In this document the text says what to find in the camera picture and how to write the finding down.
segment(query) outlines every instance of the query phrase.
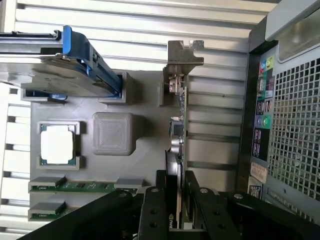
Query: audio port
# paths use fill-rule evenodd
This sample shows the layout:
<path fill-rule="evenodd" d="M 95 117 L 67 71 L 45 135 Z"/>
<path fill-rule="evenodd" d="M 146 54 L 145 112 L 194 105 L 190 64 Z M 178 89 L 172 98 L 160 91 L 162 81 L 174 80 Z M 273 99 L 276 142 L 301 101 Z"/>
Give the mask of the audio port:
<path fill-rule="evenodd" d="M 268 124 L 269 124 L 269 119 L 268 119 L 267 116 L 265 116 L 265 117 L 263 118 L 262 125 L 263 125 L 264 127 L 266 127 Z"/>
<path fill-rule="evenodd" d="M 262 118 L 258 117 L 257 120 L 256 120 L 256 124 L 257 125 L 261 125 L 261 123 L 262 123 Z"/>

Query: metal mesh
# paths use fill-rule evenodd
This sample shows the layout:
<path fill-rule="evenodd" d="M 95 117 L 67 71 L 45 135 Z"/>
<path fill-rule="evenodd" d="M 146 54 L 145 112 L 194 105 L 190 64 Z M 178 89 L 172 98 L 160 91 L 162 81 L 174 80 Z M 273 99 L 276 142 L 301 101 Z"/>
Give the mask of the metal mesh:
<path fill-rule="evenodd" d="M 287 207 L 294 214 L 308 220 L 311 223 L 315 222 L 315 220 L 311 216 L 305 214 L 303 211 L 301 211 L 300 209 L 295 207 L 291 202 L 284 199 L 282 196 L 276 194 L 274 191 L 271 191 L 270 189 L 268 189 L 267 194 L 270 195 L 271 197 L 273 197 L 275 200 L 277 200 L 279 203 L 281 203 L 285 207 Z"/>
<path fill-rule="evenodd" d="M 320 58 L 276 76 L 268 174 L 320 201 Z"/>

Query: rear i/o panel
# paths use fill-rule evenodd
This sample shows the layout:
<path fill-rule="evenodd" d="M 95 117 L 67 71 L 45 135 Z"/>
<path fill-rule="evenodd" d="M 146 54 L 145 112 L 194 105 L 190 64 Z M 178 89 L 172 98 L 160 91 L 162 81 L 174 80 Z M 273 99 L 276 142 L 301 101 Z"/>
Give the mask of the rear i/o panel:
<path fill-rule="evenodd" d="M 274 56 L 260 63 L 251 155 L 267 161 L 268 143 L 273 113 Z"/>

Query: metal bracket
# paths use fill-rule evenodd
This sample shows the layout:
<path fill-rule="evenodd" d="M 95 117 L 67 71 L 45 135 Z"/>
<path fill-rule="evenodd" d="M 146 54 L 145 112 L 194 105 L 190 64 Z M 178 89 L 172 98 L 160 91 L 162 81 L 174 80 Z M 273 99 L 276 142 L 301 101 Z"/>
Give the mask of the metal bracket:
<path fill-rule="evenodd" d="M 185 47 L 183 41 L 168 41 L 168 61 L 163 68 L 163 79 L 166 84 L 170 84 L 170 92 L 181 92 L 184 81 L 183 76 L 188 75 L 196 66 L 204 64 L 203 57 L 194 55 L 195 50 L 203 48 L 203 40 L 190 41 L 189 47 Z"/>

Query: warning sticker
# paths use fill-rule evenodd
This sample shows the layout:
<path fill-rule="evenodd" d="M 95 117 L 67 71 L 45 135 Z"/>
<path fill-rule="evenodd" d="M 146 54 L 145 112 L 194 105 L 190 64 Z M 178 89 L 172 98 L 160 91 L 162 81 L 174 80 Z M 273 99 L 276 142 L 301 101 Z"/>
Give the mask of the warning sticker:
<path fill-rule="evenodd" d="M 267 182 L 267 169 L 255 162 L 251 163 L 250 174 L 263 184 Z"/>

